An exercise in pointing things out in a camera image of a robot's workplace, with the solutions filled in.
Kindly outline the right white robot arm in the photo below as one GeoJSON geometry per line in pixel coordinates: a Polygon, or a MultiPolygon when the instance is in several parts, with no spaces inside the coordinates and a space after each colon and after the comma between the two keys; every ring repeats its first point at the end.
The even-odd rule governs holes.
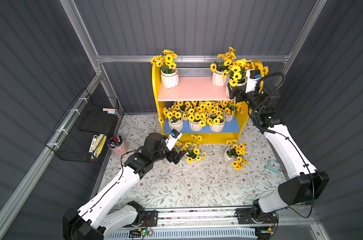
{"type": "Polygon", "coordinates": [[[329,182],[329,176],[325,171],[318,171],[305,157],[282,118],[274,111],[279,94],[268,86],[253,88],[250,92],[246,91],[245,86],[227,86],[226,94],[231,100],[246,104],[251,111],[250,119],[267,138],[287,179],[276,191],[253,201],[249,214],[252,220],[261,224],[278,210],[318,199],[329,182]]]}

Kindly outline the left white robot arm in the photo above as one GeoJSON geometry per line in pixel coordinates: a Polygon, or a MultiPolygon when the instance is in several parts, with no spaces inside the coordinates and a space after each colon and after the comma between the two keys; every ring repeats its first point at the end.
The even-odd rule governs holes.
{"type": "Polygon", "coordinates": [[[145,209],[135,201],[110,213],[112,207],[150,170],[154,163],[163,159],[178,164],[185,151],[174,147],[182,133],[173,129],[169,135],[150,133],[144,145],[132,151],[120,172],[89,202],[78,210],[69,209],[63,216],[65,240],[102,240],[117,230],[142,224],[145,209]]]}

